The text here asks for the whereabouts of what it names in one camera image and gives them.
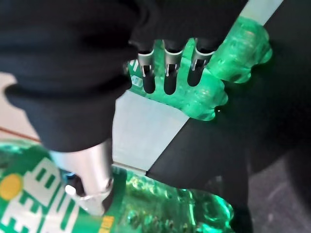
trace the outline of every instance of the black sleeve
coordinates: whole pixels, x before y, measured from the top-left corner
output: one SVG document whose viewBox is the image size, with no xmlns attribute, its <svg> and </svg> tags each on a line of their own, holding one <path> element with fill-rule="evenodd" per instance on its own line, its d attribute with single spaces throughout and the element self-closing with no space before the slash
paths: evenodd
<svg viewBox="0 0 311 233">
<path fill-rule="evenodd" d="M 0 0 L 0 71 L 43 145 L 69 152 L 112 133 L 115 100 L 129 87 L 128 41 L 222 41 L 247 0 Z"/>
</svg>

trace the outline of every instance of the yellow circle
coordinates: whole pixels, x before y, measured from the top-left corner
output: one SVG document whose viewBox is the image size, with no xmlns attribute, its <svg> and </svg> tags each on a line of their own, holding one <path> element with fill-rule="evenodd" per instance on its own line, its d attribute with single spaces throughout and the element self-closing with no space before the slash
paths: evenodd
<svg viewBox="0 0 311 233">
<path fill-rule="evenodd" d="M 23 180 L 18 174 L 10 174 L 0 183 L 0 197 L 4 200 L 12 200 L 23 189 Z"/>
</svg>

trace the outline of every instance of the red line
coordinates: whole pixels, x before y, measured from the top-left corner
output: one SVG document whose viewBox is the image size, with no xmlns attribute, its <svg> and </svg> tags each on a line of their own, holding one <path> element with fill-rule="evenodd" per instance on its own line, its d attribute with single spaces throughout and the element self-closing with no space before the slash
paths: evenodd
<svg viewBox="0 0 311 233">
<path fill-rule="evenodd" d="M 22 137 L 22 138 L 25 138 L 25 139 L 29 139 L 29 140 L 32 140 L 32 141 L 35 141 L 35 142 L 40 142 L 39 139 L 36 139 L 34 137 L 30 137 L 30 136 L 24 135 L 22 133 L 17 133 L 17 132 L 12 131 L 12 130 L 5 129 L 3 127 L 0 127 L 0 131 L 5 132 L 5 133 L 9 133 L 9 134 L 12 134 L 12 135 L 15 135 L 17 137 Z"/>
</svg>

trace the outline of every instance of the clear plastic bottle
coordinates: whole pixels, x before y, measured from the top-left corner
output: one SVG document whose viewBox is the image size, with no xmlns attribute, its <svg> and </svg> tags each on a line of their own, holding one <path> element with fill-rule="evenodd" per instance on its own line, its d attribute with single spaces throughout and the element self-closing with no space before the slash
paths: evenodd
<svg viewBox="0 0 311 233">
<path fill-rule="evenodd" d="M 142 75 L 138 61 L 129 63 L 132 78 L 132 92 L 177 108 L 189 117 L 198 120 L 212 120 L 215 107 L 226 104 L 228 96 L 222 80 L 243 83 L 250 79 L 254 65 L 267 62 L 272 56 L 269 36 L 266 30 L 255 21 L 239 17 L 226 39 L 213 54 L 197 86 L 189 86 L 187 77 L 191 66 L 194 39 L 186 44 L 177 75 L 176 91 L 166 95 L 164 86 L 164 48 L 162 41 L 156 41 L 155 91 L 147 94 L 142 87 Z"/>
<path fill-rule="evenodd" d="M 113 203 L 94 217 L 66 195 L 48 152 L 0 141 L 0 232 L 231 233 L 231 206 L 198 190 L 177 189 L 113 168 Z"/>
</svg>

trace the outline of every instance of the green label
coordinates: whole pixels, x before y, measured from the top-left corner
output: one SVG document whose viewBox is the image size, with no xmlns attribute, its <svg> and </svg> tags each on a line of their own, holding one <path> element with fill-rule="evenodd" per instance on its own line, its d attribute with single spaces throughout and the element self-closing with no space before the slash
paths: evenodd
<svg viewBox="0 0 311 233">
<path fill-rule="evenodd" d="M 94 217 L 65 193 L 58 169 L 41 147 L 7 155 L 6 160 L 6 168 L 0 173 L 0 233 L 113 232 L 124 193 L 121 183 L 125 186 L 125 182 L 114 185 L 109 212 Z"/>
</svg>

